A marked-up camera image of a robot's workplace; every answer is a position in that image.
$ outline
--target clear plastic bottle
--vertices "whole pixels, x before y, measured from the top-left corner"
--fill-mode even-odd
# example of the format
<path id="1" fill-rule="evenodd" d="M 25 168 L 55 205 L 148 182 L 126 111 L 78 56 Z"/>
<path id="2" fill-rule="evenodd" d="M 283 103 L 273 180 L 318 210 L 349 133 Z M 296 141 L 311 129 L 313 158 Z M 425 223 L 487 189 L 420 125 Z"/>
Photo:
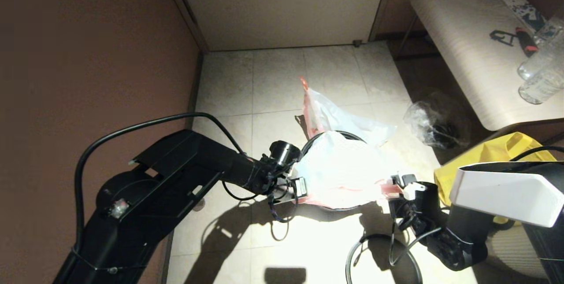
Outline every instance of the clear plastic bottle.
<path id="1" fill-rule="evenodd" d="M 562 58 L 550 61 L 537 74 L 519 87 L 519 95 L 527 102 L 539 105 L 564 89 L 564 63 Z"/>
<path id="2" fill-rule="evenodd" d="M 564 30 L 564 1 L 550 20 L 546 21 L 544 27 L 533 35 L 532 39 L 538 48 L 542 48 L 556 35 L 562 33 L 562 30 Z"/>
<path id="3" fill-rule="evenodd" d="M 549 62 L 563 55 L 564 33 L 560 33 L 551 41 L 547 42 L 538 52 L 534 53 L 530 59 L 524 61 L 517 69 L 517 73 L 522 79 L 527 81 Z"/>

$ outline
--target wire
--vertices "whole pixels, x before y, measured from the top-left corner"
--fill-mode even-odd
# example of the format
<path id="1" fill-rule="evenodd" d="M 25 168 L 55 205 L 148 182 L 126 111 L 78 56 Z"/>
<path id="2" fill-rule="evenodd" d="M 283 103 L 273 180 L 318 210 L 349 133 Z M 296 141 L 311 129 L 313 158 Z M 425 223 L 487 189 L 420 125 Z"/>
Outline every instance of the wire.
<path id="1" fill-rule="evenodd" d="M 80 254 L 80 251 L 82 249 L 82 241 L 84 238 L 84 200 L 82 195 L 82 175 L 88 157 L 90 157 L 90 155 L 94 152 L 94 150 L 96 150 L 99 146 L 101 146 L 102 144 L 113 138 L 117 138 L 121 135 L 125 135 L 126 133 L 135 130 L 150 127 L 152 125 L 157 125 L 160 123 L 165 123 L 165 122 L 170 122 L 170 121 L 183 119 L 183 118 L 190 118 L 190 117 L 204 117 L 210 119 L 227 136 L 229 141 L 231 141 L 231 143 L 234 145 L 235 149 L 237 149 L 237 151 L 240 154 L 245 155 L 245 152 L 243 152 L 241 147 L 237 144 L 235 139 L 231 136 L 231 133 L 227 131 L 227 129 L 223 126 L 223 124 L 221 124 L 218 119 L 213 117 L 213 115 L 206 113 L 183 113 L 183 114 L 171 115 L 169 117 L 159 118 L 159 119 L 131 125 L 127 128 L 123 128 L 121 130 L 112 132 L 109 135 L 99 138 L 98 140 L 94 141 L 88 148 L 86 148 L 86 150 L 82 153 L 76 165 L 76 169 L 74 171 L 74 202 L 76 204 L 76 243 L 74 244 L 75 252 Z"/>
<path id="2" fill-rule="evenodd" d="M 558 151 L 558 152 L 564 153 L 564 148 L 562 148 L 560 146 L 540 146 L 539 148 L 534 148 L 534 149 L 530 149 L 528 151 L 522 152 L 518 156 L 515 156 L 514 158 L 510 159 L 509 161 L 515 162 L 517 160 L 524 158 L 525 156 L 531 155 L 531 154 L 536 153 L 538 151 L 546 151 L 546 150 L 552 150 L 552 151 Z"/>
<path id="3" fill-rule="evenodd" d="M 294 219 L 294 217 L 296 216 L 296 209 L 298 208 L 298 188 L 296 188 L 296 183 L 292 181 L 290 182 L 290 186 L 292 186 L 292 189 L 294 190 L 294 208 L 292 209 L 290 216 L 288 216 L 287 218 L 281 218 L 280 216 L 278 216 L 276 210 L 274 209 L 274 194 L 268 194 L 268 206 L 270 207 L 270 213 L 276 221 L 282 222 L 283 224 L 287 224 L 288 222 L 292 221 L 292 219 Z"/>
<path id="4" fill-rule="evenodd" d="M 284 198 L 284 196 L 286 196 L 286 195 L 288 194 L 288 190 L 290 190 L 290 180 L 288 180 L 287 177 L 284 178 L 284 179 L 285 179 L 285 181 L 286 181 L 286 189 L 284 190 L 284 192 L 282 193 L 282 195 L 280 195 L 280 196 L 274 198 L 274 200 L 280 200 L 280 199 Z"/>
<path id="5" fill-rule="evenodd" d="M 246 201 L 246 200 L 252 200 L 252 199 L 254 199 L 256 196 L 259 195 L 259 194 L 254 194 L 253 196 L 240 198 L 240 197 L 237 197 L 237 196 L 233 195 L 233 193 L 229 191 L 229 189 L 227 188 L 227 185 L 225 184 L 225 181 L 221 181 L 221 184 L 223 184 L 223 189 L 225 189 L 225 191 L 229 194 L 229 196 L 233 197 L 234 199 L 239 200 L 240 202 L 244 202 L 244 201 Z"/>
<path id="6" fill-rule="evenodd" d="M 389 250 L 389 254 L 388 254 L 388 262 L 390 263 L 391 266 L 395 266 L 395 264 L 396 264 L 397 262 L 399 262 L 399 260 L 401 260 L 401 258 L 403 258 L 407 253 L 409 253 L 409 250 L 411 249 L 411 247 L 415 246 L 415 244 L 416 244 L 417 242 L 421 241 L 421 240 L 422 240 L 423 238 L 425 238 L 426 236 L 429 236 L 430 234 L 433 234 L 433 233 L 435 233 L 435 232 L 441 231 L 441 227 L 434 228 L 433 230 L 427 231 L 427 232 L 425 232 L 424 234 L 421 234 L 420 236 L 418 236 L 417 238 L 415 238 L 415 240 L 413 240 L 413 242 L 411 242 L 411 243 L 407 246 L 407 248 L 406 248 L 405 250 L 403 250 L 403 252 L 400 253 L 399 256 L 397 256 L 397 258 L 396 258 L 395 260 L 393 260 L 393 240 L 395 240 L 395 239 L 393 238 L 393 232 L 395 231 L 395 223 L 392 224 L 391 230 L 392 230 L 392 231 L 391 231 L 391 239 L 392 239 L 392 241 L 390 241 L 390 250 Z"/>
<path id="7" fill-rule="evenodd" d="M 399 240 L 393 239 L 391 236 L 389 236 L 387 234 L 381 234 L 381 233 L 375 233 L 375 234 L 371 234 L 369 236 L 363 236 L 362 238 L 360 238 L 360 240 L 358 242 L 356 242 L 354 244 L 354 246 L 352 246 L 351 250 L 349 251 L 349 255 L 347 256 L 347 262 L 345 264 L 345 276 L 346 276 L 347 284 L 352 284 L 352 282 L 353 282 L 352 279 L 351 279 L 351 264 L 352 264 L 352 261 L 353 261 L 354 252 L 365 241 L 371 240 L 371 239 L 378 239 L 378 238 L 379 239 L 390 239 L 391 241 L 397 242 L 397 244 L 399 244 L 400 246 L 405 247 L 405 252 L 407 252 L 407 257 L 409 257 L 409 260 L 411 261 L 411 264 L 413 265 L 413 268 L 415 269 L 415 274 L 417 276 L 417 283 L 423 284 L 423 276 L 421 275 L 421 270 L 419 269 L 419 265 L 417 264 L 415 257 L 413 256 L 413 254 L 411 254 L 411 252 L 409 252 L 409 250 L 407 249 L 405 244 L 403 244 Z"/>

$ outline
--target plastic bag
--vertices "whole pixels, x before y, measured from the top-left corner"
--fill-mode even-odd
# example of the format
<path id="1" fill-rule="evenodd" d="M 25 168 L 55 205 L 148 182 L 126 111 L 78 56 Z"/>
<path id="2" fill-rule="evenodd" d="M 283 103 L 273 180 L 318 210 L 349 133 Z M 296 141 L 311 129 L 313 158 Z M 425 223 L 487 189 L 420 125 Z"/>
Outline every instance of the plastic bag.
<path id="1" fill-rule="evenodd" d="M 308 196 L 300 203 L 332 209 L 360 206 L 385 198 L 380 185 L 397 170 L 379 149 L 327 131 L 296 163 L 291 177 L 303 177 Z"/>
<path id="2" fill-rule="evenodd" d="M 371 146 L 384 144 L 395 132 L 396 126 L 358 117 L 337 107 L 331 100 L 304 84 L 304 118 L 308 137 L 325 131 L 346 131 L 359 136 Z"/>
<path id="3" fill-rule="evenodd" d="M 470 123 L 460 111 L 462 107 L 449 96 L 434 92 L 409 106 L 403 121 L 425 145 L 445 150 L 465 148 L 470 142 Z"/>

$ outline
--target yellow bag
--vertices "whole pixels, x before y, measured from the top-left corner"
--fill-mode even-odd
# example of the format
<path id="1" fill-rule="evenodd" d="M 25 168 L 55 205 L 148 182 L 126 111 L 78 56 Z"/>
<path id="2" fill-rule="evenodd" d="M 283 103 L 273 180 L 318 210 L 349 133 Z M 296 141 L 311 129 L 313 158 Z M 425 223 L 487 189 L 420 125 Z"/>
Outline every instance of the yellow bag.
<path id="1" fill-rule="evenodd" d="M 435 184 L 439 186 L 439 198 L 446 205 L 451 205 L 449 195 L 455 182 L 456 170 L 461 166 L 482 162 L 507 162 L 522 152 L 540 147 L 535 139 L 520 132 L 514 132 L 494 138 L 468 150 L 454 160 L 435 170 Z M 548 151 L 539 151 L 525 156 L 521 160 L 529 162 L 556 161 Z"/>

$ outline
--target white cover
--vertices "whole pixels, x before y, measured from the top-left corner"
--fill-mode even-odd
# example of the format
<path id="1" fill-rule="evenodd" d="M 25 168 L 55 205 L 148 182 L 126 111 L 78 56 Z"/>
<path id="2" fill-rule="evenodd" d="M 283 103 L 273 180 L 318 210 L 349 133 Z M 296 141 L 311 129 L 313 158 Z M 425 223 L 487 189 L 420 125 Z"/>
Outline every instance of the white cover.
<path id="1" fill-rule="evenodd" d="M 471 168 L 458 169 L 450 194 L 453 204 L 548 228 L 558 219 L 564 195 L 542 175 Z"/>

